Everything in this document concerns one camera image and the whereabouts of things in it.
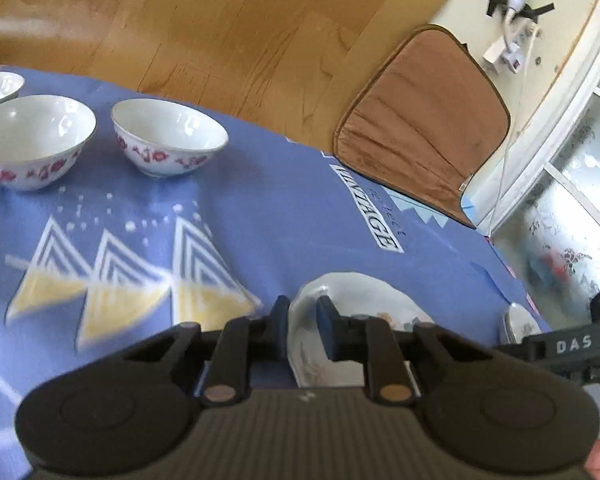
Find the white power strip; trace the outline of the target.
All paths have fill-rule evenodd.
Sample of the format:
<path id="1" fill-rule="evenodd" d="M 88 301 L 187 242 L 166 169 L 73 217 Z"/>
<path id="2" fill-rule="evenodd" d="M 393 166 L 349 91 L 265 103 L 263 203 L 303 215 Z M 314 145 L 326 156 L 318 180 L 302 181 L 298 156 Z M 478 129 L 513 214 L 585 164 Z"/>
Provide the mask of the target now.
<path id="1" fill-rule="evenodd" d="M 484 51 L 483 67 L 494 74 L 501 70 L 518 73 L 531 58 L 535 39 L 541 34 L 542 28 L 535 22 L 513 27 L 509 44 L 505 44 L 505 38 L 501 36 Z"/>

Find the frosted floral glass door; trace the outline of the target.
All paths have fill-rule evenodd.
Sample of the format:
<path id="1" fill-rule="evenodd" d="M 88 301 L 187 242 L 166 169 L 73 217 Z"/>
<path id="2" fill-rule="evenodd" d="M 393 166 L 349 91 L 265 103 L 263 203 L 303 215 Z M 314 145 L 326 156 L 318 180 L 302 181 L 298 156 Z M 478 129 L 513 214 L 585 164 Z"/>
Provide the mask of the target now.
<path id="1" fill-rule="evenodd" d="M 494 242 L 550 326 L 591 322 L 600 292 L 600 90 Z"/>

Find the blue patterned tablecloth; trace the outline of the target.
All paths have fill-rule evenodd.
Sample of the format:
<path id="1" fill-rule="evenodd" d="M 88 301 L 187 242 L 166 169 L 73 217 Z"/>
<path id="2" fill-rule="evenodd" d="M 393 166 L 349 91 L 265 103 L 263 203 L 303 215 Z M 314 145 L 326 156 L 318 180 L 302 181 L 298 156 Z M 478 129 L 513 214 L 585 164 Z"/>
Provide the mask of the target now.
<path id="1" fill-rule="evenodd" d="M 74 167 L 36 193 L 0 185 L 0 479 L 28 471 L 16 408 L 37 385 L 184 321 L 217 330 L 327 273 L 378 278 L 429 316 L 494 346 L 530 297 L 477 231 L 332 156 L 220 115 L 230 142 L 175 179 L 141 174 L 110 112 L 131 91 L 25 70 L 27 94 L 87 105 L 97 127 Z"/>

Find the small floral plate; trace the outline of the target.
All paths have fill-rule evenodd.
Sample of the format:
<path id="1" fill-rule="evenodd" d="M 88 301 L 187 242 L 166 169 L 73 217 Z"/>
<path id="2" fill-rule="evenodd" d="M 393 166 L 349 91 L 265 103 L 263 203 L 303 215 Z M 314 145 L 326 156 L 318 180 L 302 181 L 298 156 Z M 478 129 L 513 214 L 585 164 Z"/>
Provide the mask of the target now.
<path id="1" fill-rule="evenodd" d="M 542 334 L 542 327 L 521 304 L 511 304 L 500 325 L 501 344 L 521 344 L 524 338 Z"/>

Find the large floral plate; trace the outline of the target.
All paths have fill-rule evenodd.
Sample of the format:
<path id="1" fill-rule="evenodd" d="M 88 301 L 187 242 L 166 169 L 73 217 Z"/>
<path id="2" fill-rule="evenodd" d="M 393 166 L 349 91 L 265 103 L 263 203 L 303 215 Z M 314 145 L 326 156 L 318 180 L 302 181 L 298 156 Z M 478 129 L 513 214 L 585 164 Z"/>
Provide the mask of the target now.
<path id="1" fill-rule="evenodd" d="M 332 362 L 327 357 L 315 314 L 316 300 L 321 296 L 329 297 L 343 316 L 376 316 L 400 332 L 432 321 L 407 294 L 366 274 L 329 273 L 306 283 L 288 311 L 287 356 L 301 388 L 359 387 L 364 382 L 362 364 Z"/>

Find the brown seat cushion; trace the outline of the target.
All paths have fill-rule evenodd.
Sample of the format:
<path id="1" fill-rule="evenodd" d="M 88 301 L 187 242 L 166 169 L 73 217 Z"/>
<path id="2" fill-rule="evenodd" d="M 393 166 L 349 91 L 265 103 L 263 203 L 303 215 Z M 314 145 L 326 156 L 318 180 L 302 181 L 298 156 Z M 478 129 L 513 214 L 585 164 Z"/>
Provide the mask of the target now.
<path id="1" fill-rule="evenodd" d="M 506 139 L 498 89 L 447 29 L 416 29 L 343 114 L 336 157 L 364 177 L 470 226 L 465 188 Z"/>

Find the wood pattern vinyl sheet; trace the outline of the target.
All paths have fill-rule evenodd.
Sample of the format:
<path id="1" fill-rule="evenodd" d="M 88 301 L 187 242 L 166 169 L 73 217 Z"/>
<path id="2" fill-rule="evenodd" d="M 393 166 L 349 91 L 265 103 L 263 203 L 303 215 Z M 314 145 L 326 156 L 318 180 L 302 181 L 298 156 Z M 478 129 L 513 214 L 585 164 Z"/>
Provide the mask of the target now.
<path id="1" fill-rule="evenodd" d="M 89 76 L 329 150 L 446 0 L 0 0 L 0 64 Z"/>

